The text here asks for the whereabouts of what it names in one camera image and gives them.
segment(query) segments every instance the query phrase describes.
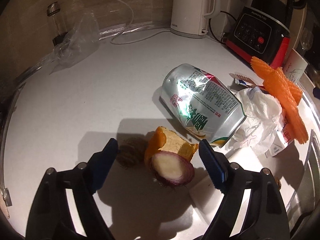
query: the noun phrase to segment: clear plastic wrap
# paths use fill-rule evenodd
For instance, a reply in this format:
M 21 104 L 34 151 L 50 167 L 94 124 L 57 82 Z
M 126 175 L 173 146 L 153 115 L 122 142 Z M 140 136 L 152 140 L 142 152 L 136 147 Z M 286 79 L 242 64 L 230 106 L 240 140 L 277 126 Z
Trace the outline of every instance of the clear plastic wrap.
M 92 11 L 85 11 L 80 21 L 55 46 L 49 60 L 56 62 L 53 72 L 70 68 L 99 48 L 99 27 Z

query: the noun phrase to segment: red appliance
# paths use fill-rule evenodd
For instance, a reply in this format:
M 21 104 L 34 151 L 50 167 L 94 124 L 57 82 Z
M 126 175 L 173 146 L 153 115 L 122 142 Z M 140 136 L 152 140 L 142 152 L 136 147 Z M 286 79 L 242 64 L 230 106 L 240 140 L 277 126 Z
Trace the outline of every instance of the red appliance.
M 256 56 L 276 69 L 290 41 L 285 21 L 286 5 L 280 0 L 253 0 L 251 7 L 244 7 L 226 45 L 247 62 Z

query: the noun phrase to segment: small brown object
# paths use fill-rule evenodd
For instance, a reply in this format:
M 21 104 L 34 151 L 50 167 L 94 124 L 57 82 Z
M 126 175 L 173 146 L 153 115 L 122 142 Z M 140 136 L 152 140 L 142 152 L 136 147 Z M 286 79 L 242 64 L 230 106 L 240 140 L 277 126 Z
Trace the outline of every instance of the small brown object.
M 275 181 L 276 181 L 276 184 L 278 185 L 278 189 L 281 190 L 281 182 L 280 182 L 280 180 L 277 177 L 275 177 Z
M 144 152 L 148 142 L 140 137 L 131 137 L 119 146 L 116 160 L 122 167 L 131 168 L 143 162 Z

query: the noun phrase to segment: onion half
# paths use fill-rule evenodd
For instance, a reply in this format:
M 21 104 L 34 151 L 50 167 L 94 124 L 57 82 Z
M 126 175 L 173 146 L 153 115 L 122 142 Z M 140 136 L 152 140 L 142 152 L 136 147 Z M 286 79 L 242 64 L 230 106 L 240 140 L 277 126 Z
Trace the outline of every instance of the onion half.
M 195 176 L 192 164 L 180 155 L 161 151 L 151 158 L 151 170 L 165 186 L 177 187 L 188 184 Z

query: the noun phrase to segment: electric kettle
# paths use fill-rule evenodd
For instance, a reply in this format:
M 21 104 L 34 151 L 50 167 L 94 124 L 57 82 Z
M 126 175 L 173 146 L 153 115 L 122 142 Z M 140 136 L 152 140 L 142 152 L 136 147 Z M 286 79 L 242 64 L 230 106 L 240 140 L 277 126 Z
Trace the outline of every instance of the electric kettle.
M 171 32 L 189 38 L 203 38 L 208 19 L 220 13 L 221 0 L 173 0 Z

